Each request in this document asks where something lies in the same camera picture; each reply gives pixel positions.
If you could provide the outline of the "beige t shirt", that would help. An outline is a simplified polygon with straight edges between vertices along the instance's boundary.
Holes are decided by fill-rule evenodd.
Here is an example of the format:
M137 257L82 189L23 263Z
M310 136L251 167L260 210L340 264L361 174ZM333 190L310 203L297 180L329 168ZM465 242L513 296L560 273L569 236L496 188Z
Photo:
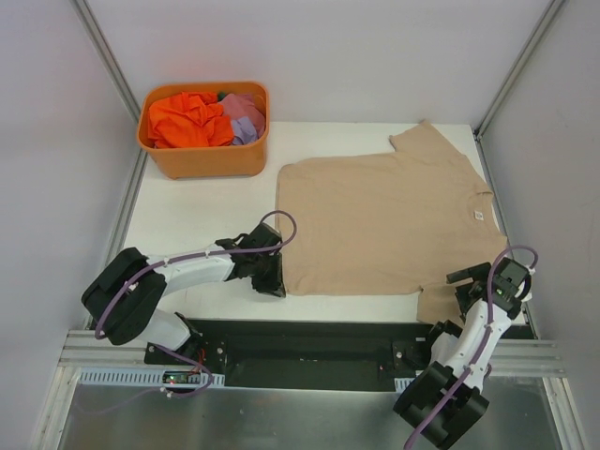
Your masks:
M448 274L491 262L506 245L493 193L430 123L390 138L392 151L314 157L282 167L276 224L292 295L418 297L423 323L459 323Z

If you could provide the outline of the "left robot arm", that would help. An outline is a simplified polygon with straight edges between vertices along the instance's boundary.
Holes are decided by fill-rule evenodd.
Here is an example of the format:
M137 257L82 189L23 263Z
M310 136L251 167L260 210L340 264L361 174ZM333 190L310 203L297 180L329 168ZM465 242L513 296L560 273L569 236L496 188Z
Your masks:
M257 293L283 297L282 238L261 223L250 233L217 240L192 255L151 259L135 248L122 250L82 294L98 336L121 346L140 339L165 349L179 365L200 363L201 332L181 313L158 308L159 301L205 283L248 278Z

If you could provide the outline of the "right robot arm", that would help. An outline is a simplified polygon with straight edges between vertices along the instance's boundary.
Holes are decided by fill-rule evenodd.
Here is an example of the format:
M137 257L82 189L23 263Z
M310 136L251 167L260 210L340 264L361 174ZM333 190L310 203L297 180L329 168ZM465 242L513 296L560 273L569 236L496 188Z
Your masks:
M454 284L462 327L439 322L427 335L427 367L404 389L394 412L413 427L404 443L424 437L438 449L451 448L485 414L483 383L500 338L524 302L532 298L534 269L503 257L446 276Z

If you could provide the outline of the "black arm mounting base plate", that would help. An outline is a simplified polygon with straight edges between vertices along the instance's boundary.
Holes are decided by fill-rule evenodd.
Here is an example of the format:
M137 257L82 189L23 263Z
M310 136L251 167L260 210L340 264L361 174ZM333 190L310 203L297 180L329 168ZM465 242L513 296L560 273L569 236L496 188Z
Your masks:
M191 319L181 354L203 364L215 387L392 392L423 370L442 333L459 325Z

